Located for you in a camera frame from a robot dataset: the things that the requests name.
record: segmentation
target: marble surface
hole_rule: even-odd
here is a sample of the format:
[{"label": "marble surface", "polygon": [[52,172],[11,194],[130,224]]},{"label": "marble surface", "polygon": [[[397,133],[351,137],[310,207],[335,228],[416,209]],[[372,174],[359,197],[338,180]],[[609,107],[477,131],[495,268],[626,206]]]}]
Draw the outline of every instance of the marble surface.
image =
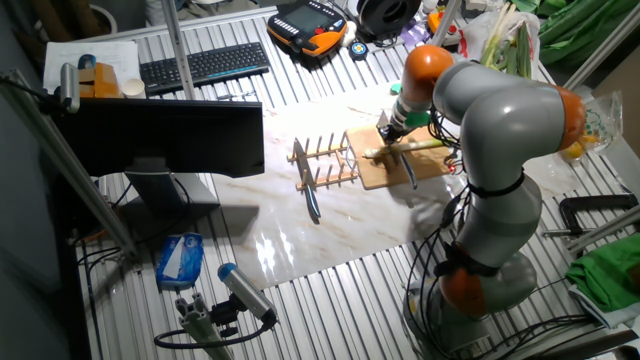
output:
[{"label": "marble surface", "polygon": [[[265,161],[262,175],[231,179],[214,175],[216,192],[238,266],[259,288],[289,281],[428,235],[440,221],[443,207],[466,184],[462,176],[441,176],[366,191],[360,180],[319,187],[316,198],[322,218],[314,225],[304,194],[296,191],[300,175],[286,156],[294,139],[302,144],[319,135],[326,144],[331,132],[339,141],[347,128],[378,121],[395,97],[389,86],[325,98],[265,112]],[[335,156],[309,160],[311,171],[325,173]],[[546,156],[525,164],[543,197],[573,190],[578,180],[561,159]]]}]

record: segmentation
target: knife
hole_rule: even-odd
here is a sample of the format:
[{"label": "knife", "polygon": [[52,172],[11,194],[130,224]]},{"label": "knife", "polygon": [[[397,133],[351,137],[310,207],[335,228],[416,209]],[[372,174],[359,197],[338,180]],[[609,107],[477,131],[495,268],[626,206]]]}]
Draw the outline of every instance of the knife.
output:
[{"label": "knife", "polygon": [[300,179],[304,181],[302,184],[305,197],[307,198],[307,209],[309,210],[309,215],[311,215],[311,219],[314,223],[319,223],[320,219],[320,208],[318,208],[318,202],[316,201],[316,196],[313,193],[316,185],[313,182],[311,169],[309,168],[309,161],[307,161],[307,154],[305,154],[302,145],[298,139],[293,142],[293,151],[296,154],[296,158],[298,159],[298,171],[300,172]]}]

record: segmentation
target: metal pole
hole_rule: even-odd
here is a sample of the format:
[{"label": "metal pole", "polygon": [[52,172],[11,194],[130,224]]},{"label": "metal pole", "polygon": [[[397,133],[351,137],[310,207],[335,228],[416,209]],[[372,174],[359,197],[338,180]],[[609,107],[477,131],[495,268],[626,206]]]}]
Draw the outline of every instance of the metal pole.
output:
[{"label": "metal pole", "polygon": [[636,223],[638,220],[640,220],[640,205],[636,205],[635,207],[616,216],[614,219],[609,220],[606,224],[594,229],[588,234],[580,237],[578,240],[572,241],[567,245],[567,250],[569,250],[569,253],[572,255],[575,255],[588,245],[591,245],[603,237],[609,236],[626,226]]},{"label": "metal pole", "polygon": [[580,68],[562,86],[569,90],[575,90],[591,73],[600,65],[613,50],[638,26],[640,23],[640,4],[636,5],[624,20],[613,30],[611,35],[589,56]]},{"label": "metal pole", "polygon": [[[26,85],[26,81],[17,71],[12,71],[9,78],[19,84]],[[129,233],[124,228],[115,212],[98,192],[98,188],[91,181],[89,174],[82,167],[58,131],[56,125],[38,110],[31,95],[10,85],[0,86],[0,94],[7,100],[22,122],[31,131],[42,149],[67,178],[73,189],[87,205],[89,210],[107,230],[110,237],[122,248],[126,256],[136,257],[138,251]]]},{"label": "metal pole", "polygon": [[429,40],[428,44],[442,46],[444,37],[447,35],[447,31],[449,31],[449,26],[451,26],[456,13],[460,10],[460,4],[462,4],[462,0],[449,1],[447,7],[444,9],[444,15],[442,15],[442,20],[440,21],[438,30],[436,30],[436,33],[433,35],[431,40]]},{"label": "metal pole", "polygon": [[162,0],[162,10],[164,11],[164,19],[167,22],[173,52],[176,54],[176,62],[178,64],[184,94],[187,100],[195,100],[196,93],[193,90],[193,80],[191,79],[187,53],[184,51],[184,42],[182,41],[182,32],[180,31],[180,22],[178,21],[178,11],[176,10],[175,0]]}]

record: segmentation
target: black keyboard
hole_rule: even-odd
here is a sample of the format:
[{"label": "black keyboard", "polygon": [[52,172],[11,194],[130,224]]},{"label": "black keyboard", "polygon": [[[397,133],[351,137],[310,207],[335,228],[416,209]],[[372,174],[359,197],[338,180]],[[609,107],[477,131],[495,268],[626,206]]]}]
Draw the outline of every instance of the black keyboard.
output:
[{"label": "black keyboard", "polygon": [[[194,86],[211,84],[269,71],[262,44],[249,43],[187,55]],[[182,89],[176,59],[140,65],[147,95]]]}]

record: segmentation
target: computer monitor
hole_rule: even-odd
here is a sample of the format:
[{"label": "computer monitor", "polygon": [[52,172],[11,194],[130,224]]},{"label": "computer monitor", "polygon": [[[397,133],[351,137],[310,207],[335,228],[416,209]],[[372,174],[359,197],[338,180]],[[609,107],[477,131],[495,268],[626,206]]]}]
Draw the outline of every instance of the computer monitor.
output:
[{"label": "computer monitor", "polygon": [[218,206],[194,174],[175,173],[264,172],[260,103],[81,99],[77,113],[53,120],[89,175],[125,173],[140,197],[122,210],[141,236]]}]

